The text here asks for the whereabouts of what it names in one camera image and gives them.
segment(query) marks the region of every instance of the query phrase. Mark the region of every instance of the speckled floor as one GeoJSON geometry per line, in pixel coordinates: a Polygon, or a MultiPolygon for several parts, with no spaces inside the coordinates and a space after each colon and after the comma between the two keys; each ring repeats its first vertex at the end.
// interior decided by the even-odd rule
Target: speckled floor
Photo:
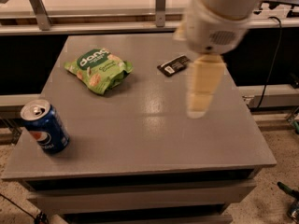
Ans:
{"type": "MultiPolygon", "coordinates": [[[[281,181],[293,189],[299,186],[299,135],[281,116],[263,119],[254,116],[262,134],[272,149],[278,165],[263,169],[256,177],[257,188],[242,203],[229,206],[224,214],[233,216],[234,224],[286,224],[292,223],[286,212],[293,198],[279,190],[277,182],[281,181]]],[[[0,174],[5,168],[13,146],[0,146],[0,174]]],[[[32,215],[38,210],[26,201],[26,190],[13,182],[0,181],[0,193],[5,194],[32,215]]],[[[0,197],[0,223],[31,224],[33,220],[0,197]]],[[[64,223],[58,217],[51,217],[51,224],[64,223]]]]}

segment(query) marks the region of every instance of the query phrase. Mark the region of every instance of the green chip bag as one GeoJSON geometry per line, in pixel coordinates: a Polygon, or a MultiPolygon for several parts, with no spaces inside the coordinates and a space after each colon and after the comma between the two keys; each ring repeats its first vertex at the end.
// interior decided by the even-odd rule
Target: green chip bag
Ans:
{"type": "Polygon", "coordinates": [[[64,68],[97,94],[104,94],[106,90],[121,84],[133,70],[130,63],[107,49],[92,49],[72,63],[65,63],[64,68]]]}

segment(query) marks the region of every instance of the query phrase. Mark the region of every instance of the gray tabletop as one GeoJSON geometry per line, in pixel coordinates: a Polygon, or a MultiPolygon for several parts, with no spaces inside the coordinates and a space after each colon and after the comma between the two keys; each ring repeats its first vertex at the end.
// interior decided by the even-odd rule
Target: gray tabletop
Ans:
{"type": "Polygon", "coordinates": [[[229,74],[207,114],[186,115],[188,69],[165,77],[156,66],[190,52],[171,34],[70,36],[41,98],[58,110],[71,141],[45,154],[24,131],[2,178],[43,179],[272,166],[276,160],[229,74]],[[104,97],[63,68],[108,48],[134,72],[104,97]]]}

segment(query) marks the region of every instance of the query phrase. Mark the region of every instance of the can top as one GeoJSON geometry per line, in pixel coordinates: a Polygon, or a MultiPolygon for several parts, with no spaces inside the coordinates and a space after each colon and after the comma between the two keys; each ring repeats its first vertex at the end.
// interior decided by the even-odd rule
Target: can top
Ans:
{"type": "Polygon", "coordinates": [[[21,118],[27,121],[38,120],[50,111],[50,103],[46,100],[34,100],[21,110],[21,118]]]}

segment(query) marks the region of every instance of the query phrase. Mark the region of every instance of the black cable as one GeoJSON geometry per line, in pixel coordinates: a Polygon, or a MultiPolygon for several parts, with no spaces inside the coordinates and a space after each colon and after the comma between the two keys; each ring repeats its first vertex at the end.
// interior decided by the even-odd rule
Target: black cable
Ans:
{"type": "Polygon", "coordinates": [[[15,206],[17,206],[20,210],[22,210],[25,214],[27,214],[28,216],[32,217],[34,220],[36,219],[34,216],[32,216],[30,213],[26,212],[24,209],[22,209],[20,206],[18,206],[16,203],[12,202],[9,198],[7,198],[5,195],[0,193],[0,196],[3,197],[4,199],[6,199],[7,201],[9,201],[10,203],[14,204],[15,206]]]}
{"type": "Polygon", "coordinates": [[[262,96],[261,96],[261,99],[260,99],[260,102],[259,104],[256,106],[256,108],[259,108],[262,101],[263,101],[263,97],[264,97],[264,93],[265,93],[265,89],[269,83],[269,80],[270,80],[270,77],[271,77],[271,74],[272,74],[272,70],[273,70],[273,66],[274,66],[274,63],[275,63],[275,60],[277,58],[277,55],[278,55],[278,49],[280,47],[280,42],[281,42],[281,37],[282,37],[282,26],[281,26],[281,20],[278,18],[278,17],[269,17],[269,19],[275,19],[279,22],[279,40],[278,40],[278,44],[277,44],[277,48],[275,50],[275,53],[274,53],[274,56],[273,56],[273,60],[272,60],[272,63],[271,63],[271,68],[270,68],[270,71],[269,71],[269,74],[268,74],[268,78],[263,86],[263,93],[262,93],[262,96]]]}

